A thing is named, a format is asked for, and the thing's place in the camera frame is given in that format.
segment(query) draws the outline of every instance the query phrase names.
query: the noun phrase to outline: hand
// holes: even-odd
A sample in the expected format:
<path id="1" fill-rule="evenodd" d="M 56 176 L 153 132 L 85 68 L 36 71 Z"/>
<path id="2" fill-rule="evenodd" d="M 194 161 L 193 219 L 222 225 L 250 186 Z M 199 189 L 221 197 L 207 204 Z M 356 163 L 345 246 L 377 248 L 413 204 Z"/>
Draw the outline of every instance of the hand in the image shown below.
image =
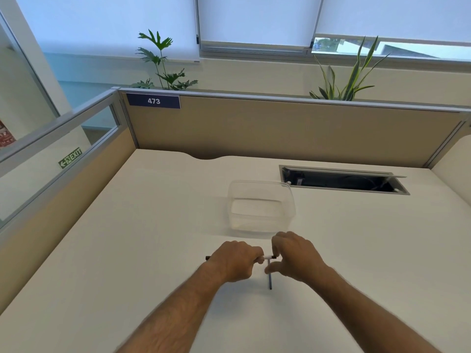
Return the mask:
<path id="1" fill-rule="evenodd" d="M 292 231 L 280 231 L 271 238 L 271 243 L 273 255 L 281 254 L 283 260 L 273 261 L 265 268 L 265 273 L 278 272 L 313 288 L 324 282 L 329 267 L 309 240 Z"/>
<path id="2" fill-rule="evenodd" d="M 227 241 L 207 261 L 220 275 L 221 284 L 248 279 L 253 264 L 263 263 L 263 250 L 244 241 Z"/>

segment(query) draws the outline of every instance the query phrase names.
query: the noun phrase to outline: person's left hand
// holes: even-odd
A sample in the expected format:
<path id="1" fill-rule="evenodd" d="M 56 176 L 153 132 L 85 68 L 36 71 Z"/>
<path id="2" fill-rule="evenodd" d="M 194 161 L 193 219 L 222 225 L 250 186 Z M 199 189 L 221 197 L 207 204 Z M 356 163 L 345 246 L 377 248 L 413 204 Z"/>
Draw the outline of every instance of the person's left hand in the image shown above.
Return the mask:
<path id="1" fill-rule="evenodd" d="M 262 264 L 263 250 L 252 247 L 244 241 L 227 241 L 223 243 L 207 263 L 220 275 L 221 284 L 248 279 L 252 275 L 255 263 Z"/>

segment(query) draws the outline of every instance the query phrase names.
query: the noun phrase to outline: philodendron plant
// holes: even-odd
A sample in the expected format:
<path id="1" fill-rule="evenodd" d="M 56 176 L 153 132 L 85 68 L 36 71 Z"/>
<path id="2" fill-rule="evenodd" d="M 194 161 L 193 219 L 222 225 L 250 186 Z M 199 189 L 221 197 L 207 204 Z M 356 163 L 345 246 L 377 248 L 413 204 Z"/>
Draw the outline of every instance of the philodendron plant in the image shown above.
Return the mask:
<path id="1" fill-rule="evenodd" d="M 319 87 L 319 91 L 321 93 L 321 96 L 314 94 L 313 92 L 309 92 L 309 95 L 311 95 L 312 98 L 314 99 L 327 99 L 327 100 L 344 100 L 344 101 L 352 101 L 355 98 L 355 94 L 358 93 L 360 90 L 366 89 L 366 88 L 372 88 L 374 86 L 361 86 L 362 83 L 364 82 L 365 78 L 370 74 L 370 72 L 376 67 L 383 59 L 385 59 L 388 55 L 385 57 L 381 58 L 374 66 L 371 67 L 371 69 L 368 71 L 363 78 L 358 81 L 362 71 L 368 66 L 368 64 L 371 61 L 371 58 L 373 57 L 373 52 L 374 49 L 376 48 L 376 44 L 378 43 L 378 37 L 373 42 L 373 45 L 370 48 L 370 51 L 368 52 L 368 55 L 365 58 L 365 61 L 363 65 L 361 65 L 360 61 L 360 53 L 361 49 L 363 47 L 363 43 L 365 43 L 365 38 L 363 38 L 363 41 L 361 42 L 360 48 L 358 49 L 358 54 L 356 55 L 356 63 L 355 66 L 353 67 L 352 74 L 350 75 L 349 82 L 345 87 L 340 90 L 338 86 L 335 85 L 335 72 L 333 71 L 332 67 L 329 65 L 328 66 L 328 72 L 330 73 L 332 83 L 330 80 L 327 78 L 326 72 L 324 71 L 321 63 L 319 60 L 314 56 L 315 60 L 319 64 L 322 70 L 322 75 L 324 76 L 324 82 L 326 85 L 326 88 L 323 89 Z"/>
<path id="2" fill-rule="evenodd" d="M 160 85 L 162 89 L 166 90 L 185 90 L 186 88 L 196 84 L 198 81 L 197 80 L 192 80 L 189 81 L 187 80 L 186 82 L 180 82 L 178 79 L 181 77 L 185 77 L 184 70 L 182 69 L 180 73 L 167 73 L 167 70 L 165 69 L 165 61 L 167 59 L 166 56 L 162 55 L 162 50 L 170 47 L 172 44 L 173 40 L 170 37 L 167 37 L 163 41 L 161 41 L 161 37 L 159 35 L 159 32 L 157 32 L 156 37 L 152 33 L 152 31 L 149 30 L 149 36 L 146 35 L 145 33 L 140 33 L 139 38 L 145 38 L 150 40 L 158 50 L 160 51 L 160 56 L 155 55 L 153 52 L 139 47 L 138 48 L 138 53 L 136 54 L 141 54 L 144 57 L 141 59 L 144 62 L 152 62 L 156 66 L 157 73 L 156 75 L 159 77 Z M 140 81 L 138 83 L 134 83 L 131 85 L 132 88 L 144 88 L 144 89 L 152 89 L 155 88 L 154 83 L 151 81 L 151 79 L 147 79 L 145 82 Z"/>

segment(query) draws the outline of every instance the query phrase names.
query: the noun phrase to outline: green exit sign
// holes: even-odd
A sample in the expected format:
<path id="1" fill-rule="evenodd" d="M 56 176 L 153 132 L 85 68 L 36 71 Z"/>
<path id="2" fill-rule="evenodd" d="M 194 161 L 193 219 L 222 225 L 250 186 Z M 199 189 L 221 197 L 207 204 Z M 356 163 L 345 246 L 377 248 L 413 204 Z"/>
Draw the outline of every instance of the green exit sign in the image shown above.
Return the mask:
<path id="1" fill-rule="evenodd" d="M 77 147 L 75 150 L 73 150 L 70 154 L 65 156 L 62 160 L 58 162 L 60 168 L 64 169 L 67 166 L 69 166 L 72 162 L 74 162 L 77 157 L 79 157 L 82 154 L 82 150 L 80 150 L 79 147 Z"/>

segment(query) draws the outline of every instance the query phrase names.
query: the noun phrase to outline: forearm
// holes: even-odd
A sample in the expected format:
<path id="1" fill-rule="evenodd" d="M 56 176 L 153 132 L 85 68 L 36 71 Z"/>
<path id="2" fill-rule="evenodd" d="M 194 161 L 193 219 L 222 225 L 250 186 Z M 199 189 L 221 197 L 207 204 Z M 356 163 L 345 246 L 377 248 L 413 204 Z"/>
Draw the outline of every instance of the forearm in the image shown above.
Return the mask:
<path id="1" fill-rule="evenodd" d="M 439 353 L 396 316 L 348 284 L 332 268 L 310 286 L 330 306 L 365 353 Z"/>
<path id="2" fill-rule="evenodd" d="M 202 264 L 140 324 L 117 353 L 188 352 L 221 284 L 210 264 Z"/>

